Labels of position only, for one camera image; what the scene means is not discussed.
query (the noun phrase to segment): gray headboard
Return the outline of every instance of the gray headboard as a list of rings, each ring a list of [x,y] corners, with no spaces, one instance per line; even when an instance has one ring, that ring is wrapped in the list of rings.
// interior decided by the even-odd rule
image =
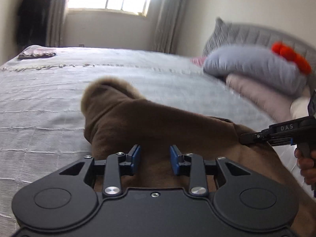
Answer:
[[[281,31],[252,24],[224,22],[221,18],[217,18],[215,30],[206,42],[203,55],[207,56],[213,50],[227,44],[255,44],[270,48],[277,41],[282,41],[294,48],[297,53],[308,60],[313,70],[313,74],[308,78],[308,84],[311,91],[316,89],[315,48]]]

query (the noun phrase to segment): red pom-pom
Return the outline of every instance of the red pom-pom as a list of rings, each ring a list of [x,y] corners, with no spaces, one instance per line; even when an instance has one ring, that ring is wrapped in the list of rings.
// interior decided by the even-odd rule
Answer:
[[[288,61],[294,61],[296,58],[296,52],[292,48],[285,45],[281,47],[280,55]]]
[[[280,54],[280,50],[282,46],[283,46],[282,42],[276,42],[272,45],[271,50],[276,54]]]
[[[294,62],[304,75],[309,75],[312,72],[311,65],[309,65],[308,61],[301,55],[297,54]]]

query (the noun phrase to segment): white wall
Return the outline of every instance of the white wall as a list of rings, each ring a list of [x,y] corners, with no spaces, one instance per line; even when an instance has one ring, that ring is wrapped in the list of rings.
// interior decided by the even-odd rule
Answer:
[[[316,47],[316,0],[188,0],[177,53],[200,56],[216,17],[283,30]]]
[[[150,49],[161,0],[151,0],[147,17],[108,11],[71,11],[66,17],[63,46]]]
[[[18,54],[17,11],[23,0],[0,0],[0,65]]]

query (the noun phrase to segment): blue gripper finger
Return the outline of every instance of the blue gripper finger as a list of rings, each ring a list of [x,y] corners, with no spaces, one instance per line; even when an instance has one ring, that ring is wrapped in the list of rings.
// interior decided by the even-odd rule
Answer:
[[[176,149],[178,150],[178,148],[175,145],[170,146],[170,162],[171,162],[173,173],[175,175],[179,175],[180,174],[180,165],[179,165],[178,157],[180,155],[177,154]]]
[[[134,149],[132,153],[132,161],[131,161],[131,173],[134,175],[137,172],[138,165],[140,162],[140,145],[135,145],[132,150]]]

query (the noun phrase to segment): white bedspread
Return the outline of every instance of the white bedspread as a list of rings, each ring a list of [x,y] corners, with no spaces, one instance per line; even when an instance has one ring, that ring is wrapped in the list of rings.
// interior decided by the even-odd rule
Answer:
[[[15,58],[0,69],[1,237],[18,228],[10,204],[18,189],[89,154],[80,98],[85,86],[98,77],[123,78],[154,102],[228,118],[257,131],[274,123],[223,83],[204,75],[188,58],[174,55],[58,48],[56,57]],[[284,150],[277,152],[299,177],[293,151]]]

